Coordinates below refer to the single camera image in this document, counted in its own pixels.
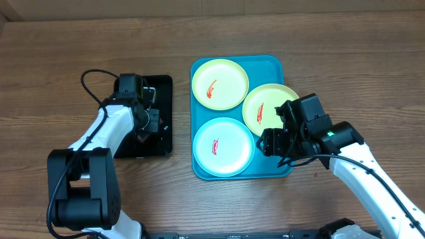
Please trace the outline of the light blue plate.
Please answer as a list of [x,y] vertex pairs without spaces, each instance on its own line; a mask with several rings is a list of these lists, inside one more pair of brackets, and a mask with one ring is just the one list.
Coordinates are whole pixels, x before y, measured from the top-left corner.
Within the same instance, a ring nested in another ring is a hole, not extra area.
[[193,140],[193,154],[201,169],[215,177],[240,174],[254,158],[250,130],[233,118],[214,118],[204,123]]

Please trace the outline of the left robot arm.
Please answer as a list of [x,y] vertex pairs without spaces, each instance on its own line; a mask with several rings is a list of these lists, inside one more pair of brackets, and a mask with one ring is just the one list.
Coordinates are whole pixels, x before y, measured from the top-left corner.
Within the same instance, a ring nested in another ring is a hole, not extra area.
[[72,238],[149,238],[145,226],[121,205],[115,158],[168,156],[171,153],[172,101],[164,96],[112,94],[100,102],[87,132],[67,149],[47,158],[46,225]]

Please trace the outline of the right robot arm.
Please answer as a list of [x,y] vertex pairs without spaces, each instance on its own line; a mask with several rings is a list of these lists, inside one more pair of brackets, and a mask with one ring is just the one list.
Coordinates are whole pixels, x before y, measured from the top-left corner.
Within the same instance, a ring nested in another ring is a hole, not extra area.
[[279,167],[301,167],[320,161],[349,187],[385,238],[424,237],[424,213],[384,172],[350,123],[268,128],[256,146],[265,156],[279,156]]

